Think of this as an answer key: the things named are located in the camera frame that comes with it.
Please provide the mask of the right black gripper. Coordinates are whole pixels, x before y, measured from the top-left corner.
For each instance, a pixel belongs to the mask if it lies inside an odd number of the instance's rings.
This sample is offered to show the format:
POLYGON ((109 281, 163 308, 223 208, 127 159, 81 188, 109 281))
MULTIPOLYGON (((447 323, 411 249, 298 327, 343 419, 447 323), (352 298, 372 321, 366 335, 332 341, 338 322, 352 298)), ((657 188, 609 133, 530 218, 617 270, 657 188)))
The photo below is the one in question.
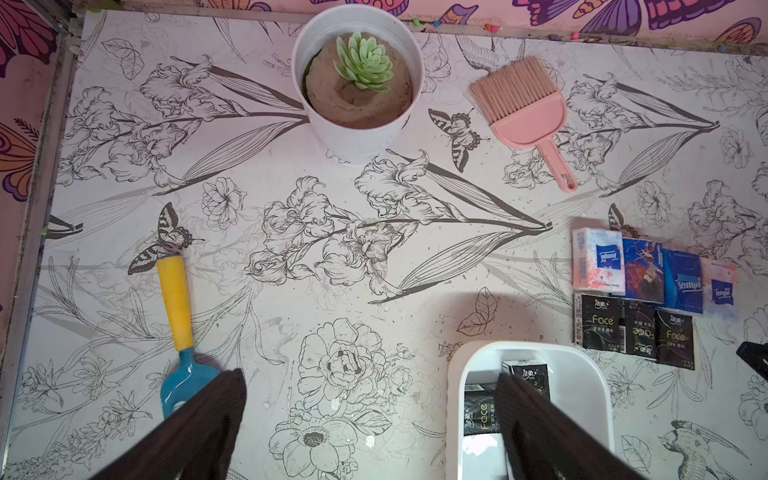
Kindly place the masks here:
POLYGON ((760 377, 768 381, 768 345, 744 341, 737 348, 737 356, 760 377))

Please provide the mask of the black sachet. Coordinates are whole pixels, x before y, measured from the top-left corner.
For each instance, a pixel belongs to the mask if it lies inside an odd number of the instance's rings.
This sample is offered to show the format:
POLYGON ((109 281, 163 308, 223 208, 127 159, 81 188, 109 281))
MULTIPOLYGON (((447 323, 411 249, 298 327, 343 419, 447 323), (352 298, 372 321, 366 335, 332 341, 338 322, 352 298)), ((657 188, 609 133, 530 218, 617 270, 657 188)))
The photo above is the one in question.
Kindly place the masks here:
POLYGON ((468 384, 464 389, 463 435, 495 434, 500 425, 495 410, 496 386, 490 383, 468 384))
POLYGON ((574 329, 576 344, 585 349, 623 352, 621 300, 575 294, 574 329))
POLYGON ((659 364, 694 370, 693 317, 655 310, 656 359, 659 364))
POLYGON ((504 361, 502 370, 521 378, 547 400, 550 399, 549 371, 546 364, 523 360, 504 361))
POLYGON ((651 304, 625 301, 626 353, 656 361, 656 319, 651 304))

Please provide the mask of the pink blue floral tissue pack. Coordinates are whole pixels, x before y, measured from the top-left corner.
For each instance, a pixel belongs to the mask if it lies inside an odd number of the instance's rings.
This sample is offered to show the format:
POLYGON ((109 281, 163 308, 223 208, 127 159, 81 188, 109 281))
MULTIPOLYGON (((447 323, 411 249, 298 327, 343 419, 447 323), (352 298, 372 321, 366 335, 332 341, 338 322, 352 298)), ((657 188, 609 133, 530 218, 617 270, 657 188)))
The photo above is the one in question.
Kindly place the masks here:
POLYGON ((580 228, 572 232, 573 287, 623 296, 626 278, 623 237, 618 231, 580 228))

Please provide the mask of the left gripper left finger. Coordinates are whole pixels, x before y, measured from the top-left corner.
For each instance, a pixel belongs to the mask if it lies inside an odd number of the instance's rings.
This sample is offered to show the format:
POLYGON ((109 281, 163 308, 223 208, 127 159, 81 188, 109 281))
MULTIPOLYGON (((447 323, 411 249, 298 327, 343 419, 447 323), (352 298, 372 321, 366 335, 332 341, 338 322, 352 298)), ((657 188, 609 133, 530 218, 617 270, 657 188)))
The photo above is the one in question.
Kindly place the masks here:
POLYGON ((240 369, 219 374, 96 479, 225 479, 247 399, 240 369))

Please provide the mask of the black sachet bottom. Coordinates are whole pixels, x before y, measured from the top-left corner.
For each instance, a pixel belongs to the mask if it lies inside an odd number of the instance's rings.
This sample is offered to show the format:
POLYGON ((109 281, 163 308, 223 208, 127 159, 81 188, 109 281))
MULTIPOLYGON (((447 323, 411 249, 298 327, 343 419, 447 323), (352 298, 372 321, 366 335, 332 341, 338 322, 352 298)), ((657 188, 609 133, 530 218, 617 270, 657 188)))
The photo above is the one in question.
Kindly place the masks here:
POLYGON ((500 425, 495 410, 496 386, 490 383, 468 384, 464 389, 463 435, 495 434, 500 425))

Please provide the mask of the dark blue tissue pack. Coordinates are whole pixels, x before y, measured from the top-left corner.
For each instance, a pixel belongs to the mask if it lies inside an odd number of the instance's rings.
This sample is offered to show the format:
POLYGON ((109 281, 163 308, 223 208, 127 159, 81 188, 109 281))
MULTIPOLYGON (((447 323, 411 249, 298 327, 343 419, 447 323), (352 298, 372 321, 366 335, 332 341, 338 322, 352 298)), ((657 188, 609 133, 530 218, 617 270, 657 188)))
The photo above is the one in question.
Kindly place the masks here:
POLYGON ((663 304, 665 277, 663 246, 644 239, 623 239, 625 297, 631 300, 663 304))

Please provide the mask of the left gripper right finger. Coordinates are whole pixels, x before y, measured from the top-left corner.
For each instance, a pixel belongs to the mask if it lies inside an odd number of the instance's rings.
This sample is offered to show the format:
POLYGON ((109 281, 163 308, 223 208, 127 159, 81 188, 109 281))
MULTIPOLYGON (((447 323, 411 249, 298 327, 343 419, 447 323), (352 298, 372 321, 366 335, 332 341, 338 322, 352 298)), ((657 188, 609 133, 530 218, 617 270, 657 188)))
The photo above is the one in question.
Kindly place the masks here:
POLYGON ((494 403, 514 479, 641 477, 521 378, 500 374, 494 403))

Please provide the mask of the black sachet top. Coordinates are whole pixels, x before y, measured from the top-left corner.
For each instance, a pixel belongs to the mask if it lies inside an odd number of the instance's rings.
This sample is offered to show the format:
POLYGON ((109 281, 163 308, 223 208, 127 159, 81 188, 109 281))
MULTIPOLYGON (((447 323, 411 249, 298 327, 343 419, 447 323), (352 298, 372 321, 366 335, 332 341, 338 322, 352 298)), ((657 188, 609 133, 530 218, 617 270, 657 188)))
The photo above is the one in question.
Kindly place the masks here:
POLYGON ((656 319, 651 304, 625 301, 626 353, 656 361, 656 319))

